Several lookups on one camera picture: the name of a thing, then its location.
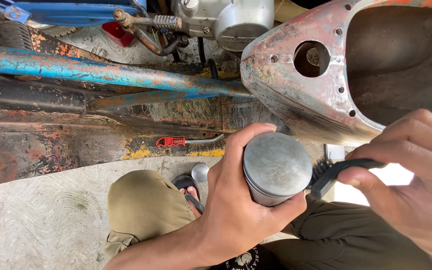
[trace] red plastic handle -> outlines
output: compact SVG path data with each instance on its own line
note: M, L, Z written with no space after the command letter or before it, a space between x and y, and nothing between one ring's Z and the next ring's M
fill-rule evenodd
M185 138L173 138L173 137L162 137L156 142L157 147L161 146L177 146L184 145L186 146Z

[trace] black t-shirt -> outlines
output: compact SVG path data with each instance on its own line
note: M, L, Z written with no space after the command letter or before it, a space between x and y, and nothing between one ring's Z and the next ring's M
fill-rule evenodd
M278 258L262 245L257 245L248 252L215 265L210 270L288 270Z

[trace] hand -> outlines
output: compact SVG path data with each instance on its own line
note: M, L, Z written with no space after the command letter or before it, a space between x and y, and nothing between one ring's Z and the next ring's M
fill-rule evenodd
M216 265L252 249L281 231L306 210L303 193L266 207L251 200L243 174L243 151L255 135L276 126L252 123L228 137L224 157L208 172L208 200L203 215L193 221L201 228L200 255L204 265Z
M346 156L361 158L399 163L415 174L409 185L386 186L367 169L353 167L338 180L360 190L378 215L432 256L432 113L411 112Z

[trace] black sandal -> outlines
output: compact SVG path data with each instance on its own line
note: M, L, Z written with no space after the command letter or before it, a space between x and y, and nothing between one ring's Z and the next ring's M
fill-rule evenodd
M198 185L196 184L196 181L193 178L191 178L191 176L188 176L185 174L179 175L172 181L172 183L178 190L184 188L184 198L186 198L186 200L192 202L192 204L196 207L196 209L201 214L205 211L205 207L200 202L198 202L198 200L196 200L196 198L193 197L191 194L189 194L187 191L188 187L194 187L196 189L196 194L198 195L198 199L201 199L201 197L199 196Z

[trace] red plastic part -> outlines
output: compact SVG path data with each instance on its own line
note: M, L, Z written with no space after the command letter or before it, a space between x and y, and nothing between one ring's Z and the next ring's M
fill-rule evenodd
M162 137L156 142L157 147L161 146L186 146L186 138L173 138L173 137Z
M117 21L111 21L102 26L106 36L114 43L121 47L127 47L135 38L134 35L124 32L123 28Z

